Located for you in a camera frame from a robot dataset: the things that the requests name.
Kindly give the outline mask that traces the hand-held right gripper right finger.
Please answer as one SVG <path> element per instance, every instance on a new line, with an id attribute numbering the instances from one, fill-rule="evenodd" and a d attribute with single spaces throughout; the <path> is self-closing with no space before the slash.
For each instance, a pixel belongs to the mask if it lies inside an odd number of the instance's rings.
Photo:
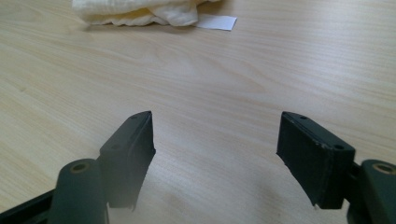
<path id="1" fill-rule="evenodd" d="M 289 168 L 313 205 L 340 209 L 345 179 L 355 148 L 312 119 L 284 111 L 276 154 Z"/>

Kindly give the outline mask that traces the white cloth with red print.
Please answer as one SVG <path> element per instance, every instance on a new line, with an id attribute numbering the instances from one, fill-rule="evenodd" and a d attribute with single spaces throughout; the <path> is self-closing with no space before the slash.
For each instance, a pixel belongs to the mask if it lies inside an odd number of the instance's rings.
<path id="1" fill-rule="evenodd" d="M 72 9 L 90 25 L 145 26 L 152 23 L 174 27 L 196 26 L 231 31 L 231 16 L 199 14 L 198 6 L 219 0 L 72 0 Z"/>

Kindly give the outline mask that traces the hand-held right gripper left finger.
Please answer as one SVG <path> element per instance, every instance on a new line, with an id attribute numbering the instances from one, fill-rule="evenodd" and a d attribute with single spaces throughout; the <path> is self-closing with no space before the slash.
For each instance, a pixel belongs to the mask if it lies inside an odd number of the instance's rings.
<path id="1" fill-rule="evenodd" d="M 103 144 L 98 161 L 111 208 L 135 210 L 155 153 L 150 111 L 129 117 Z"/>

